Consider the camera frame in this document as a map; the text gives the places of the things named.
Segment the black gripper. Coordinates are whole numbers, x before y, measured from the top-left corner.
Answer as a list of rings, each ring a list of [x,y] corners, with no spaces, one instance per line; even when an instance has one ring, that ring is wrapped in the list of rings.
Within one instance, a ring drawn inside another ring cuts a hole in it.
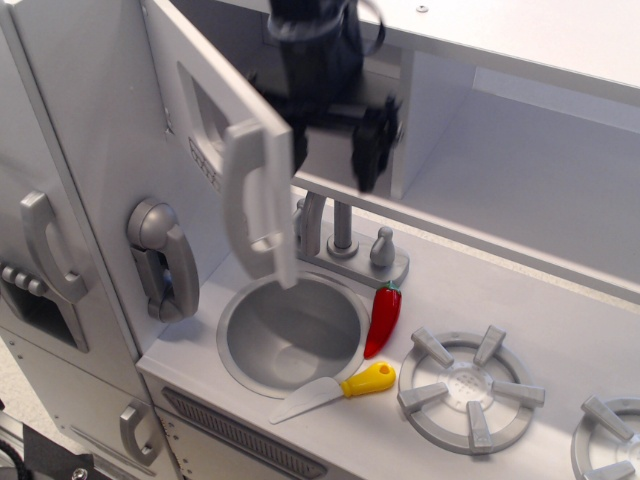
[[[252,72],[249,81],[292,128],[293,173],[307,159],[309,127],[346,131],[358,190],[370,193],[400,133],[400,103],[389,91],[377,92],[363,71],[364,58],[380,49],[385,30],[366,47],[357,24],[307,24],[304,32],[299,27],[269,26],[280,63]]]

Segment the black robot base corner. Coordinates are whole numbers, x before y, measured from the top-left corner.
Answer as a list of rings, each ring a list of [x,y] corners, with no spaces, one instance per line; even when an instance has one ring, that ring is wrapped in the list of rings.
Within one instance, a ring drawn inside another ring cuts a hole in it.
[[[1,403],[2,479],[106,479],[90,454],[74,454],[4,412]]]

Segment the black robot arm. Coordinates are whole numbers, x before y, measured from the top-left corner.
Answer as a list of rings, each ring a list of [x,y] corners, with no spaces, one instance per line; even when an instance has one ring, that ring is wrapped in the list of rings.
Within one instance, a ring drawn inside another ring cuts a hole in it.
[[[310,127],[351,135],[357,188],[373,191],[398,142],[400,103],[364,72],[383,46],[386,28],[364,42],[355,1],[273,1],[267,32],[279,49],[282,74],[250,81],[293,130],[294,167],[308,155]]]

